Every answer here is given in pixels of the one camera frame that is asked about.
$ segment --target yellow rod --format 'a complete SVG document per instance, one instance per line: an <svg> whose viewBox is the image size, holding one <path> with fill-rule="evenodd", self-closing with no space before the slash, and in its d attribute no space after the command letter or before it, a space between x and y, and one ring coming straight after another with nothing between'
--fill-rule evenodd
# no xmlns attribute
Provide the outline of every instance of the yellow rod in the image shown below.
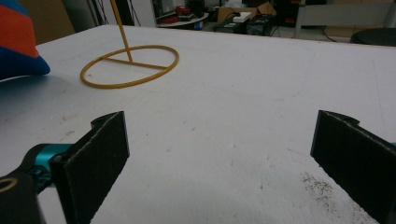
<svg viewBox="0 0 396 224"><path fill-rule="evenodd" d="M114 15L116 16L117 24L118 24L119 27L120 27L120 32L121 32L122 40L123 40L123 42L124 42L124 46L125 46L125 49L126 49L126 53L128 54L129 62L132 63L133 60L132 60L131 51L129 51L128 41L126 40L125 32L124 32L123 27L122 27L122 21L121 21L119 9L117 8L116 0L111 0L111 6L113 6Z"/></svg>
<svg viewBox="0 0 396 224"><path fill-rule="evenodd" d="M129 65L136 65L136 66L140 66L140 67L154 68L154 69L160 69L160 70L165 69L165 68L168 67L168 66L160 66L160 65L149 64L149 63L135 63L135 62L130 63L128 61L119 60L119 59L112 59L112 58L103 58L103 60L108 60L108 61L116 62L116 63L126 63L126 64L129 64Z"/></svg>

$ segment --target metal stand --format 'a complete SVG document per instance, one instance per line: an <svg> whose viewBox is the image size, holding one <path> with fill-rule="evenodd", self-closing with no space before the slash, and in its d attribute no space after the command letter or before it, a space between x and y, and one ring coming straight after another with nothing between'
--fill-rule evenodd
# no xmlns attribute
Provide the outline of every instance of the metal stand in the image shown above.
<svg viewBox="0 0 396 224"><path fill-rule="evenodd" d="M178 63L179 60L179 55L178 52L175 49L172 49L170 47L166 47L166 46L161 46L161 45L146 45L146 46L137 46L137 47L129 47L128 45L128 41L126 39L126 35L122 26L122 22L121 22L121 18L120 18L120 13L119 10L117 8L117 4L115 0L111 0L111 5L113 6L114 9L114 14L116 16L116 20L117 20L117 24L119 25L120 28L120 33L122 36L122 41L124 44L125 49L119 49L113 52L110 52L108 54L105 54L99 58L94 59L93 61L91 61L90 63L88 63L87 65L84 66L84 68L81 70L80 73L80 78L82 80L82 82L84 84L86 84L87 86L93 87L93 88L98 88L98 89L119 89L119 88L125 88L125 87L131 87L131 86L135 86L135 85L139 85L148 81L151 81L157 77L161 77L164 74L168 73L169 71L171 71ZM149 63L137 63L134 62L133 58L132 58L132 50L136 50L136 49L164 49L164 50L168 50L170 52L172 52L175 55L175 60L169 65L169 66L160 66L160 65L155 65L155 64L149 64ZM128 61L124 61L124 60L118 60L118 59L113 59L110 58L111 56L114 56L116 54L120 54L126 52L128 55ZM126 82L126 83L120 83L120 84L97 84L97 83L92 83L90 81L88 81L85 78L85 74L88 71L88 69L90 67L92 67L94 64L102 61L102 60L108 60L111 62L115 62L115 63L126 63L129 65L134 65L134 66L140 66L140 67L147 67L147 68L153 68L153 69L158 69L161 70L160 72L150 76L150 77L144 77L135 81L131 81L131 82Z"/></svg>

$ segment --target floor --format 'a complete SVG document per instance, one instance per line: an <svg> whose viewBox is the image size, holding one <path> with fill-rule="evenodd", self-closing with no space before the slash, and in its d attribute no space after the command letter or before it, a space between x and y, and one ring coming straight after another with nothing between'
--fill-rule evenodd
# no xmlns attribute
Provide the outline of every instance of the floor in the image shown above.
<svg viewBox="0 0 396 224"><path fill-rule="evenodd" d="M215 26L215 22L206 22L203 31L213 32ZM300 39L349 43L349 38L346 37L326 36L323 29L324 27L304 28L300 32ZM274 37L294 38L294 28L274 26L271 34Z"/></svg>

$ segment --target blue fabric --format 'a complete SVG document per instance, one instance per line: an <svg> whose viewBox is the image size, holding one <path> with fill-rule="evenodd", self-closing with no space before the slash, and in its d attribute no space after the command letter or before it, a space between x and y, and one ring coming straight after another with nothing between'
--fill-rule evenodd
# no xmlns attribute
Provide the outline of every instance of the blue fabric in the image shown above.
<svg viewBox="0 0 396 224"><path fill-rule="evenodd" d="M41 56L32 58L0 47L0 80L19 76L39 76L50 72Z"/></svg>
<svg viewBox="0 0 396 224"><path fill-rule="evenodd" d="M8 7L13 9L14 11L20 12L26 16L29 16L27 11L17 2L14 0L0 0L0 6Z"/></svg>

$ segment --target white table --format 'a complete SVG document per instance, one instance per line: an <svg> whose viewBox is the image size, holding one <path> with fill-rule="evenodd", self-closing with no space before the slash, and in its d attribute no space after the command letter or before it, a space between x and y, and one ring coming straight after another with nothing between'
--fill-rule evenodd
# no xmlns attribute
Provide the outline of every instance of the white table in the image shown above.
<svg viewBox="0 0 396 224"><path fill-rule="evenodd" d="M395 48L125 30L133 46L178 50L177 67L140 86L97 90L78 75L122 48L117 26L38 46L49 75L0 82L0 175L31 147L74 143L91 120L123 110L132 156L92 223L375 223L309 152L320 109L395 142ZM163 64L169 56L134 53ZM122 82L147 72L102 62L87 74ZM56 189L39 199L48 223L64 223Z"/></svg>

